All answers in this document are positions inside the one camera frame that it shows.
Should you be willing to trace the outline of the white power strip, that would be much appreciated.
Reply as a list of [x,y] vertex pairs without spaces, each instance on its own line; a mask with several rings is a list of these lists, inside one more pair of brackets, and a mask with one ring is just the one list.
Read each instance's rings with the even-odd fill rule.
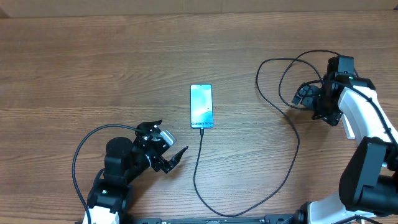
[[342,115],[341,120],[343,122],[343,127],[345,130],[346,137],[348,139],[355,139],[353,129],[352,129],[351,125],[349,124],[347,117],[344,114]]

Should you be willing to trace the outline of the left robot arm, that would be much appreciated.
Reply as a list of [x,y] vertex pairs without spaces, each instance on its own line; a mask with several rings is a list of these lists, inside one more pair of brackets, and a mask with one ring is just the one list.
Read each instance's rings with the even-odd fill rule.
[[88,198],[83,201],[83,223],[123,223],[133,201],[132,182],[144,171],[152,168],[169,173],[180,162],[188,147],[184,147],[170,160],[163,154],[175,144],[168,130],[159,128],[162,120],[143,122],[137,127],[106,124],[90,132],[79,146],[94,133],[105,128],[123,128],[135,132],[132,141],[126,137],[109,140],[105,146],[104,168],[97,173]]

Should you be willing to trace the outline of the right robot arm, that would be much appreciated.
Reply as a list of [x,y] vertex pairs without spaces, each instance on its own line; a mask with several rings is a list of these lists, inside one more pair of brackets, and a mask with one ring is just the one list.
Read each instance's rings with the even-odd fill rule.
[[292,103],[313,111],[312,119],[331,126],[343,122],[357,148],[342,173],[338,192],[307,202],[292,223],[348,223],[397,214],[397,131],[383,112],[376,88],[358,76],[354,58],[328,60],[327,73],[301,84]]

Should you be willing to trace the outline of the Samsung Galaxy smartphone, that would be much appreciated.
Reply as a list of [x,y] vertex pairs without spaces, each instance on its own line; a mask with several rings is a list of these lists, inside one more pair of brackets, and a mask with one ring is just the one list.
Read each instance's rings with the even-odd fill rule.
[[190,126],[193,129],[208,129],[214,126],[211,84],[190,85]]

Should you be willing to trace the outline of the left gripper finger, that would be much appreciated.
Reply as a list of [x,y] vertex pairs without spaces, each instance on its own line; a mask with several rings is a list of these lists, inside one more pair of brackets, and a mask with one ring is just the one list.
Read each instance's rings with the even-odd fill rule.
[[176,155],[174,155],[171,160],[168,161],[167,164],[167,170],[172,170],[181,160],[183,154],[185,153],[185,151],[188,149],[188,146],[184,147],[181,151],[179,151],[178,153],[176,153]]
[[151,133],[160,133],[161,130],[159,126],[162,124],[162,120],[152,121],[152,122],[143,122],[139,124],[136,129],[137,132],[142,134],[151,134]]

